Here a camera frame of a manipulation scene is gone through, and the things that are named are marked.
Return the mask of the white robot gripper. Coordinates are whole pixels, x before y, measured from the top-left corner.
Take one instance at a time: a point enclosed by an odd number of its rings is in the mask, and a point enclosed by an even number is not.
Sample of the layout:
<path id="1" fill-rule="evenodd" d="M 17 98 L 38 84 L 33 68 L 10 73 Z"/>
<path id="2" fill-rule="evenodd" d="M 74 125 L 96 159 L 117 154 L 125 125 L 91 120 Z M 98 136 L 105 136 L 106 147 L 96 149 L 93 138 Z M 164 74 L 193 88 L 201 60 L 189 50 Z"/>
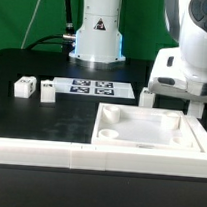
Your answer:
<path id="1" fill-rule="evenodd" d="M 177 47 L 161 49 L 153 64 L 148 87 L 161 95 L 207 98 L 207 69 L 187 63 Z"/>

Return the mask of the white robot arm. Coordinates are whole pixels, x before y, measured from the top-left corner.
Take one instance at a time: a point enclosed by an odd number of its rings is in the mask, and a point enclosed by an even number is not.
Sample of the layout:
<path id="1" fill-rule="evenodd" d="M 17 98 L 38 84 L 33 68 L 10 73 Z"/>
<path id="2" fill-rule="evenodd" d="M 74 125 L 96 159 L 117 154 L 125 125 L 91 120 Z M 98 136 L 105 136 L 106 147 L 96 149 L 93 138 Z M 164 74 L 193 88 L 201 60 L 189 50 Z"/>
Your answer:
<path id="1" fill-rule="evenodd" d="M 70 55 L 93 63 L 125 59 L 118 30 L 121 0 L 84 0 L 84 17 Z M 165 23 L 177 47 L 158 51 L 149 89 L 172 88 L 207 97 L 207 0 L 164 0 Z"/>

